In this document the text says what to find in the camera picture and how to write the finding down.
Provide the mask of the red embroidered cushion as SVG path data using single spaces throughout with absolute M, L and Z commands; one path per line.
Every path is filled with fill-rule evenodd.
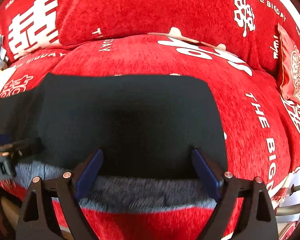
M 285 28 L 278 24 L 279 72 L 277 85 L 284 100 L 300 105 L 300 50 Z

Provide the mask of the red wedding sofa cover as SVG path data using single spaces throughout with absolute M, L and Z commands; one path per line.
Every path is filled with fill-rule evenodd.
M 291 0 L 0 0 L 7 68 L 16 68 L 0 99 L 36 88 L 48 74 L 202 80 L 221 118 L 223 171 L 260 177 L 278 239 L 300 239 L 300 204 L 283 206 L 298 191 L 291 180 L 300 175 L 300 105 L 284 100 L 277 85 L 278 24 L 300 50 L 300 13 Z M 24 158 L 12 159 L 16 172 Z M 16 176 L 0 181 L 0 239 L 16 239 L 29 188 Z M 216 207 L 106 212 L 81 200 L 98 239 L 198 239 Z

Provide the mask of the black pants patterned waistband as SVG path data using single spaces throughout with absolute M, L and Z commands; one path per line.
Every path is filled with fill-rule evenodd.
M 103 164 L 82 207 L 106 212 L 214 208 L 191 152 L 228 168 L 224 133 L 206 82 L 189 76 L 48 74 L 0 99 L 0 134 L 39 138 L 42 151 L 16 166 L 15 182 L 57 178 L 97 150 Z

